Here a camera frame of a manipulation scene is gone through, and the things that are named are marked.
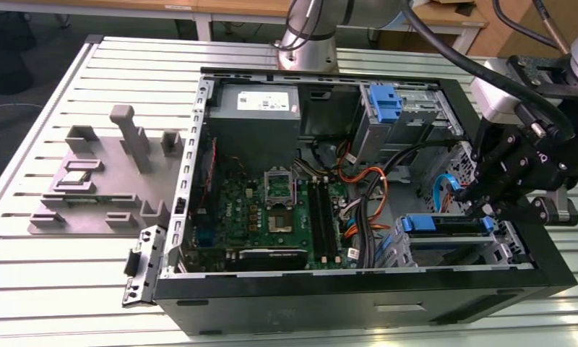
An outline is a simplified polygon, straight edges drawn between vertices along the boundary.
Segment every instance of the label sticker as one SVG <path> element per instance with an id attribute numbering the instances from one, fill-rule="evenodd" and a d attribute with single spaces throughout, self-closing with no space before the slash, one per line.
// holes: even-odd
<path id="1" fill-rule="evenodd" d="M 165 5 L 167 9 L 185 9 L 187 11 L 192 10 L 193 7 L 191 6 L 180 6 L 180 5 Z"/>
<path id="2" fill-rule="evenodd" d="M 289 93 L 240 92 L 239 110 L 243 111 L 289 111 Z"/>
<path id="3" fill-rule="evenodd" d="M 355 248 L 349 248 L 347 250 L 347 257 L 349 259 L 359 260 L 360 259 L 360 250 L 355 249 Z"/>
<path id="4" fill-rule="evenodd" d="M 356 158 L 356 156 L 355 156 L 353 154 L 348 153 L 348 154 L 345 155 L 345 159 L 347 159 L 347 161 L 349 161 L 352 164 L 355 164 L 357 158 Z"/>

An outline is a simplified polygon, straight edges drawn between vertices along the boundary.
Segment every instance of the blue cable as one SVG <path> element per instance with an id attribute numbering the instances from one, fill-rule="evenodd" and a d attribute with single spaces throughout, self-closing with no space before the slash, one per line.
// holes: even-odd
<path id="1" fill-rule="evenodd" d="M 435 210 L 437 212 L 441 211 L 441 193 L 440 193 L 440 186 L 441 186 L 441 182 L 444 181 L 444 179 L 448 180 L 448 182 L 451 182 L 452 185 L 452 189 L 460 190 L 461 189 L 461 184 L 459 183 L 459 181 L 456 180 L 456 177 L 453 177 L 449 173 L 443 173 L 440 176 L 437 176 L 437 179 L 435 180 L 435 185 L 433 185 L 433 204 L 435 204 Z"/>

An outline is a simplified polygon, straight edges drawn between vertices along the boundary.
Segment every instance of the slotted aluminum surface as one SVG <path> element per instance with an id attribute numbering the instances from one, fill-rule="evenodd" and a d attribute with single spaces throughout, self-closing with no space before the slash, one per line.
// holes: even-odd
<path id="1" fill-rule="evenodd" d="M 340 49 L 339 61 L 347 73 L 456 78 L 469 92 L 471 76 L 437 55 Z M 189 137 L 201 66 L 273 69 L 273 49 L 136 38 L 105 38 L 81 49 L 0 181 L 0 346 L 578 346 L 578 286 L 471 325 L 388 330 L 189 338 L 160 308 L 123 309 L 135 239 L 29 235 L 28 217 L 68 151 L 68 128 L 119 134 L 107 116 L 115 103 L 133 105 L 148 137 L 164 129 Z M 572 196 L 578 208 L 578 188 Z M 578 279 L 578 226 L 551 228 L 551 235 Z"/>

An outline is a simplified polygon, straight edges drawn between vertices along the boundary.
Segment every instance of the expansion slot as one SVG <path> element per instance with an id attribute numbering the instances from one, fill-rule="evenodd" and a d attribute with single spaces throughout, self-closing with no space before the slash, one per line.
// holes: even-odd
<path id="1" fill-rule="evenodd" d="M 339 254 L 339 249 L 336 245 L 328 184 L 324 184 L 323 182 L 312 182 L 308 184 L 308 204 L 311 207 L 315 256 L 316 259 L 323 262 L 327 262 L 328 260 L 333 261 Z"/>
<path id="2" fill-rule="evenodd" d="M 308 206 L 311 210 L 312 249 L 316 260 L 325 256 L 325 239 L 321 209 L 319 208 L 319 194 L 315 183 L 308 183 Z"/>
<path id="3" fill-rule="evenodd" d="M 339 247 L 336 245 L 332 200 L 329 199 L 327 183 L 319 184 L 319 209 L 321 210 L 324 222 L 325 255 L 328 256 L 328 260 L 333 261 L 335 257 L 339 255 Z"/>

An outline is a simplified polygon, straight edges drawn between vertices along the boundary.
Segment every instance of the open computer tower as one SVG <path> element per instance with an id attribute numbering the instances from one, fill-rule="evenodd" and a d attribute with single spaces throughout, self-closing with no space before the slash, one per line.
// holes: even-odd
<path id="1" fill-rule="evenodd" d="M 141 231 L 124 306 L 160 305 L 192 335 L 441 325 L 577 284 L 544 227 L 467 218 L 437 186 L 473 180 L 480 116 L 457 81 L 201 76 L 169 223 Z M 365 267 L 351 232 L 364 185 L 339 170 L 447 139 L 463 141 L 405 158 L 368 202 L 372 214 L 385 201 Z"/>

